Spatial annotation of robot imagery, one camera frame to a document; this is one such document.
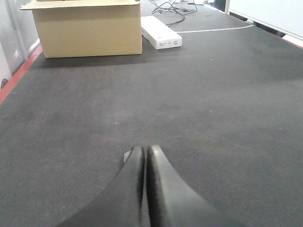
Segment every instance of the desk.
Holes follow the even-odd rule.
[[[198,9],[172,28],[247,25]],[[175,49],[143,40],[142,55],[38,57],[0,106],[1,225],[60,223],[138,144],[161,145],[193,189],[247,226],[303,225],[302,49],[256,27],[181,36]]]

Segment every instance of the box flap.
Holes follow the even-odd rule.
[[[102,6],[131,6],[138,5],[136,0],[67,0],[67,1],[32,1],[20,10],[32,9],[58,9],[77,7],[102,7]]]

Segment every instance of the white cable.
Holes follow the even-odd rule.
[[[200,31],[183,31],[183,32],[176,32],[176,33],[215,32],[215,31],[237,30],[237,29],[243,29],[243,28],[253,27],[253,26],[254,25],[248,25],[248,26],[244,26],[244,27],[231,27],[231,28],[209,29],[209,30],[200,30]]]

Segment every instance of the cable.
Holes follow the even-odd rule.
[[[173,12],[176,13],[180,16],[182,16],[182,18],[180,20],[177,20],[176,22],[170,23],[170,24],[166,24],[168,27],[181,23],[185,20],[185,15],[191,14],[191,13],[196,13],[198,11],[197,5],[195,4],[195,0],[193,0],[194,5],[195,5],[195,9],[187,9],[187,8],[178,8],[173,6],[173,4],[176,2],[176,0],[173,3],[170,2],[164,2],[161,5],[157,5],[157,3],[154,0],[150,0],[150,2],[155,5],[155,9],[152,11],[152,13],[163,13],[163,12]]]

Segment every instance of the gray carpet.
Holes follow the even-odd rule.
[[[159,144],[192,188],[249,227],[303,226],[302,49],[256,27],[182,37],[159,51],[144,40],[142,55],[39,56],[0,106],[1,226],[55,226],[138,144]]]

